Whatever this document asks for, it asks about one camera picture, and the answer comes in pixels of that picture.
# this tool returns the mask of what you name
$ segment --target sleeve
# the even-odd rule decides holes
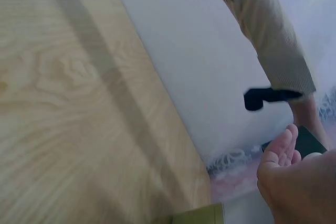
[[[279,0],[224,0],[257,51],[271,86],[304,96],[316,91],[305,53]]]

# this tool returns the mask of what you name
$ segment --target wood grain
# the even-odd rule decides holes
[[[0,49],[0,223],[148,223],[209,204],[120,0],[0,0]]]

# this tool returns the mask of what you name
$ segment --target white wall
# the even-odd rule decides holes
[[[317,66],[335,49],[335,22],[322,19],[335,16],[335,6],[282,1]],[[229,148],[264,143],[291,121],[285,104],[245,110],[243,93],[269,82],[222,0],[123,2],[205,163]]]

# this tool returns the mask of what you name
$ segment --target hand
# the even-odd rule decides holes
[[[336,152],[301,161],[291,124],[266,148],[257,176],[275,223],[335,223]]]

